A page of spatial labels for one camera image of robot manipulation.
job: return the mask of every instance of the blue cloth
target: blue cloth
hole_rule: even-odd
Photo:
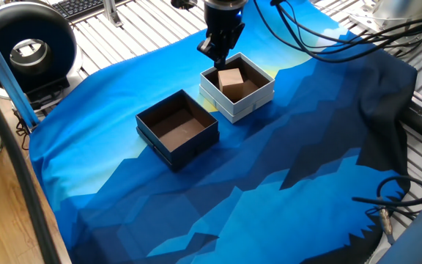
[[[307,1],[292,3],[309,28],[352,37]],[[259,5],[290,40],[269,1]],[[406,171],[396,117],[415,69],[383,51],[322,63],[278,42],[253,2],[243,19],[232,53],[275,76],[275,97],[239,122],[199,95],[212,65],[196,51],[199,32],[88,77],[31,135],[73,263],[358,263],[375,248],[377,217],[351,197],[375,198],[381,180]],[[212,112],[221,139],[173,173],[138,137],[135,115],[179,89]],[[383,195],[401,199],[408,188],[392,182]]]

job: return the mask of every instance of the keyboard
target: keyboard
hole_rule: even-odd
[[[51,5],[63,18],[69,21],[77,20],[86,15],[103,9],[103,0],[64,0]]]

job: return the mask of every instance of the white box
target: white box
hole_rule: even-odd
[[[267,95],[266,97],[258,100],[246,109],[243,109],[242,111],[238,112],[236,115],[233,115],[226,111],[221,104],[216,102],[216,100],[214,100],[214,98],[208,92],[206,92],[206,90],[201,85],[199,86],[199,93],[203,95],[203,97],[205,97],[217,110],[219,110],[219,112],[222,113],[222,115],[227,118],[227,120],[229,120],[232,124],[241,120],[243,117],[257,110],[258,108],[262,107],[264,104],[270,102],[275,94],[275,92],[273,91],[270,95]]]
[[[230,65],[229,68],[237,66],[240,69],[245,85],[247,85],[247,81],[250,81],[249,79],[252,79],[254,86],[256,85],[257,87],[260,87],[251,94],[247,95],[245,98],[239,100],[236,103],[233,103],[219,90],[218,70],[215,67],[212,67],[201,73],[200,86],[209,95],[211,95],[211,97],[216,100],[219,105],[222,106],[222,109],[225,109],[229,114],[236,116],[244,109],[252,106],[255,102],[273,94],[275,79],[268,75],[264,70],[258,67],[242,53],[235,54],[234,56],[228,58],[226,60],[226,65]]]

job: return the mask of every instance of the cable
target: cable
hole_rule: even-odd
[[[330,11],[334,11],[334,12],[342,12],[344,14],[353,15],[353,16],[356,16],[356,17],[359,17],[359,18],[378,19],[378,20],[383,20],[383,21],[404,21],[404,20],[411,19],[411,18],[375,18],[375,17],[370,17],[368,15],[359,15],[359,14],[347,12],[347,11],[344,11],[344,10],[336,10],[336,9],[329,8],[329,7],[323,7],[323,6],[319,6],[318,4],[313,4],[313,5],[315,7],[318,7],[318,8],[322,8],[322,9],[326,9],[326,10],[330,10]]]
[[[381,190],[382,187],[392,181],[392,180],[408,180],[408,181],[412,181],[414,183],[417,183],[418,185],[422,186],[422,180],[418,180],[415,179],[414,177],[411,176],[393,176],[393,177],[388,177],[387,179],[383,180],[382,182],[379,183],[379,186],[377,187],[377,198],[382,197],[381,195]],[[355,202],[365,202],[365,203],[370,203],[373,205],[383,205],[383,206],[395,206],[395,207],[405,207],[405,206],[413,206],[413,205],[421,205],[422,204],[422,198],[417,199],[415,201],[407,201],[407,202],[389,202],[389,201],[383,201],[383,200],[375,200],[375,199],[367,199],[367,198],[360,198],[360,197],[353,197],[352,198],[353,201]]]
[[[296,37],[296,35],[295,35],[294,31],[292,30],[292,28],[290,27],[290,25],[287,23],[287,21],[286,21],[286,19],[284,18],[284,16],[281,14],[281,12],[283,12],[283,11],[285,11],[285,10],[283,9],[283,7],[281,7],[281,5],[280,5],[280,4],[277,4],[277,5],[276,5],[276,7],[277,7],[277,9],[278,9],[278,13],[280,13],[281,19],[282,19],[282,20],[283,20],[283,22],[285,23],[285,25],[286,25],[287,29],[289,30],[289,33],[291,33],[292,37],[295,39],[295,41],[296,41],[297,45],[293,45],[293,44],[291,44],[291,43],[288,43],[287,41],[285,41],[284,39],[282,39],[281,37],[279,37],[279,36],[278,36],[278,35],[277,35],[277,34],[276,34],[276,33],[275,33],[272,29],[271,29],[270,25],[267,23],[267,21],[266,21],[266,19],[264,18],[263,14],[262,14],[262,11],[260,10],[259,5],[258,5],[258,3],[256,2],[256,0],[253,0],[253,2],[254,2],[254,4],[255,4],[256,10],[257,10],[257,12],[258,12],[258,14],[259,14],[260,18],[262,19],[262,21],[263,21],[264,25],[267,27],[268,31],[269,31],[269,32],[270,32],[270,33],[271,33],[271,34],[272,34],[272,35],[273,35],[276,39],[280,40],[282,43],[284,43],[285,45],[287,45],[287,46],[289,46],[289,47],[291,47],[291,48],[294,48],[294,49],[296,49],[296,50],[298,50],[298,51],[306,52],[306,53],[307,53],[307,54],[309,54],[310,56],[312,56],[312,57],[314,57],[314,58],[316,58],[316,59],[322,60],[322,61],[324,61],[324,62],[333,62],[333,63],[346,62],[346,61],[349,61],[349,60],[352,60],[352,59],[357,59],[357,58],[359,58],[359,57],[365,56],[365,55],[367,55],[367,54],[370,54],[370,53],[372,53],[372,52],[375,52],[375,51],[377,51],[377,50],[380,50],[381,48],[394,48],[394,47],[406,46],[406,45],[414,45],[414,44],[418,45],[418,44],[421,44],[421,41],[422,41],[422,40],[419,40],[419,41],[417,41],[417,42],[414,42],[414,43],[407,43],[407,44],[404,44],[404,45],[391,45],[391,46],[388,46],[388,44],[392,43],[393,41],[395,41],[395,40],[397,40],[397,39],[399,39],[399,38],[402,38],[402,37],[405,37],[405,36],[410,36],[410,35],[417,35],[417,34],[422,33],[422,24],[421,24],[420,26],[416,26],[416,27],[414,27],[414,28],[412,28],[412,29],[408,29],[407,31],[402,32],[402,33],[400,33],[400,34],[392,34],[392,35],[390,35],[390,36],[382,36],[382,35],[383,35],[383,34],[385,34],[385,33],[391,32],[391,31],[396,30],[396,29],[404,28],[405,26],[411,26],[411,25],[414,25],[414,24],[422,23],[422,19],[419,19],[419,20],[416,20],[416,21],[409,21],[409,22],[406,22],[406,23],[403,23],[403,24],[399,24],[399,25],[397,25],[397,26],[393,26],[393,27],[391,27],[391,28],[389,28],[389,29],[386,29],[386,30],[384,30],[384,31],[382,31],[382,32],[378,32],[378,33],[376,33],[376,34],[371,34],[370,36],[366,37],[365,39],[362,39],[362,40],[359,40],[359,41],[353,42],[353,43],[351,43],[350,45],[346,45],[346,46],[344,46],[343,48],[340,48],[340,49],[337,49],[337,50],[334,50],[334,51],[320,51],[320,52],[318,52],[318,51],[309,51],[309,50],[308,50],[308,49],[307,49],[307,48],[303,45],[302,41],[299,41],[299,40],[298,40],[298,38]],[[325,38],[325,39],[332,40],[332,41],[334,41],[334,40],[335,40],[335,41],[337,41],[337,42],[343,42],[343,40],[337,40],[337,39],[330,38],[330,37],[327,37],[327,36],[324,36],[324,35],[322,35],[322,34],[318,34],[318,33],[317,33],[317,36],[320,36],[320,37],[323,37],[323,38]],[[370,50],[366,51],[366,52],[363,52],[363,53],[358,54],[358,55],[356,55],[356,56],[348,57],[348,58],[345,58],[345,59],[338,59],[338,60],[335,60],[335,59],[326,59],[326,58],[324,58],[324,57],[317,56],[317,55],[321,55],[321,54],[334,54],[334,53],[338,53],[338,52],[340,52],[340,51],[347,50],[348,48],[351,48],[351,47],[353,47],[353,46],[355,46],[355,45],[358,45],[358,44],[361,44],[361,43],[362,43],[362,44],[364,44],[364,43],[375,43],[375,42],[379,42],[379,41],[381,41],[381,40],[385,40],[385,42],[384,42],[384,43],[382,43],[382,44],[380,44],[380,45],[378,45],[378,46],[377,46],[377,47],[375,47],[375,48],[372,48],[372,49],[370,49]]]
[[[406,201],[406,202],[390,202],[385,201],[382,198],[382,187],[392,181],[392,180],[407,180],[409,182],[417,183],[418,185],[422,186],[422,180],[415,179],[414,177],[410,176],[393,176],[388,177],[381,181],[379,185],[377,186],[377,199],[367,199],[367,198],[361,198],[361,197],[353,197],[352,200],[355,202],[365,202],[372,205],[375,205],[373,208],[368,209],[366,211],[366,215],[370,216],[375,213],[379,213],[380,216],[380,223],[382,224],[382,229],[384,233],[387,235],[388,242],[390,244],[395,243],[395,239],[393,238],[393,228],[392,224],[390,222],[390,216],[392,213],[400,213],[401,215],[407,217],[411,221],[415,220],[416,216],[420,213],[420,211],[405,211],[400,210],[398,207],[407,207],[407,206],[413,206],[413,205],[421,205],[422,204],[422,198],[416,199],[414,201]]]
[[[61,264],[56,252],[53,238],[48,229],[47,221],[40,205],[40,199],[35,190],[32,176],[27,169],[26,161],[19,150],[18,143],[14,139],[9,126],[0,110],[0,136],[11,159],[18,182],[21,185],[23,198],[26,202],[32,226],[37,237],[42,258],[45,264]]]
[[[361,38],[361,40],[360,40],[360,41],[357,41],[356,43],[353,43],[352,41],[353,41],[353,40],[355,40],[355,39],[357,39],[357,38],[360,38],[360,36],[356,36],[356,37],[352,38],[351,40],[346,41],[346,40],[340,40],[340,39],[336,39],[336,38],[328,37],[328,36],[325,36],[325,35],[323,35],[323,34],[319,34],[319,33],[317,33],[317,32],[314,32],[314,31],[312,31],[312,30],[310,30],[310,29],[306,28],[304,25],[299,24],[299,23],[297,22],[296,15],[295,15],[295,11],[294,11],[294,8],[292,7],[292,5],[291,5],[288,1],[284,1],[284,2],[286,2],[286,3],[289,5],[289,7],[291,8],[291,11],[292,11],[292,16],[291,16],[291,15],[289,15],[289,14],[286,12],[286,10],[285,10],[285,9],[282,9],[281,11],[285,14],[285,16],[286,16],[287,18],[289,18],[289,19],[290,19],[290,21],[291,21],[291,22],[293,22],[293,23],[297,26],[297,30],[298,30],[298,33],[299,33],[299,38],[300,38],[300,41],[301,41],[301,43],[302,43],[305,47],[307,47],[307,48],[330,48],[330,47],[342,46],[342,45],[344,45],[344,44],[351,43],[351,45],[346,46],[346,47],[344,47],[344,48],[340,48],[340,49],[338,49],[338,50],[334,50],[334,51],[319,52],[318,54],[334,54],[334,53],[337,53],[337,52],[340,52],[340,51],[346,50],[346,49],[348,49],[348,48],[351,48],[351,47],[353,47],[353,46],[355,46],[355,45],[357,45],[357,44],[360,44],[360,43],[375,43],[375,42],[382,41],[382,40],[369,40],[369,39],[365,39],[365,40],[363,40],[363,39]],[[302,34],[301,34],[301,32],[300,32],[300,29],[301,29],[301,28],[302,28],[302,29],[304,29],[304,30],[306,30],[307,32],[309,32],[309,33],[311,33],[311,34],[316,35],[317,37],[322,37],[322,38],[324,38],[324,39],[326,39],[326,40],[331,40],[331,41],[335,41],[335,42],[340,42],[340,43],[343,43],[343,44],[338,44],[338,45],[326,45],[326,46],[317,46],[317,47],[307,45],[307,44],[306,44],[306,43],[304,43],[304,41],[303,41]],[[379,33],[380,33],[380,34],[383,34],[384,32],[388,32],[388,30],[384,30],[383,32],[379,32]],[[402,37],[404,36],[404,34],[402,34],[402,33],[401,33],[401,34],[394,34],[394,35],[390,35],[390,36],[388,36],[388,37],[384,37],[384,38],[387,38],[387,39],[388,39],[388,38],[396,37],[396,35],[398,35],[398,36],[402,36]],[[397,45],[388,45],[388,46],[385,46],[385,48],[408,47],[408,46],[411,46],[411,45],[421,44],[421,43],[422,43],[422,39],[417,40],[417,41],[415,41],[414,43],[405,43],[405,44],[397,44]]]
[[[400,35],[396,35],[395,37],[393,37],[393,35],[390,36],[390,39],[389,40],[386,40],[385,42],[379,44],[377,47],[371,48],[371,49],[369,49],[367,51],[364,51],[363,53],[360,53],[360,54],[357,54],[357,55],[354,55],[354,56],[351,56],[351,57],[347,57],[347,58],[344,58],[344,59],[328,59],[328,58],[319,56],[320,53],[317,53],[317,52],[308,50],[301,43],[301,41],[297,38],[297,35],[294,33],[294,30],[292,29],[292,27],[289,25],[289,23],[287,22],[286,18],[284,17],[284,14],[282,12],[283,7],[281,7],[280,4],[277,4],[276,5],[276,8],[278,10],[278,14],[280,15],[281,19],[283,20],[283,22],[284,22],[284,24],[286,26],[286,28],[289,30],[289,33],[291,34],[291,36],[294,38],[295,42],[298,45],[298,47],[296,47],[296,49],[299,50],[299,51],[306,52],[308,55],[312,56],[313,58],[318,59],[318,60],[323,61],[323,62],[342,63],[342,62],[348,62],[348,61],[353,60],[353,59],[358,59],[358,58],[361,58],[362,56],[365,56],[365,55],[368,55],[368,54],[370,54],[372,52],[375,52],[377,50],[380,50],[381,48],[385,48],[388,44],[392,43],[393,41],[395,41],[395,40],[397,40],[399,38],[404,37],[405,35],[417,34],[417,33],[422,32],[422,24],[420,24],[420,25],[418,25],[418,26],[416,26],[416,27],[414,27],[412,29],[406,30],[404,33],[402,33]],[[416,21],[410,21],[408,23],[403,23],[401,25],[397,25],[397,26],[391,27],[391,28],[389,28],[388,31],[392,31],[392,30],[395,30],[395,29],[398,29],[398,28],[401,28],[401,27],[409,26],[409,25],[412,25],[412,24],[415,24],[415,23],[422,23],[422,19],[416,20]],[[366,40],[367,39],[371,39],[373,37],[377,37],[377,36],[379,36],[381,34],[383,34],[383,32],[379,32],[379,33],[373,34],[370,37],[367,37]],[[282,42],[285,43],[285,44],[287,44],[287,45],[289,45],[289,46],[291,46],[291,47],[294,47],[294,45],[292,45],[292,44],[290,44],[290,43],[288,43],[288,42],[286,42],[284,40],[282,40]],[[348,48],[347,47],[340,48],[336,52],[339,52],[340,50],[345,50],[345,49],[348,49]]]

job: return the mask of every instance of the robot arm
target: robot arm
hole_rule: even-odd
[[[242,11],[248,0],[204,0],[204,20],[208,25],[206,40],[198,45],[198,51],[214,61],[223,70],[229,50],[235,47],[245,26]],[[172,6],[188,10],[195,1],[172,0]]]

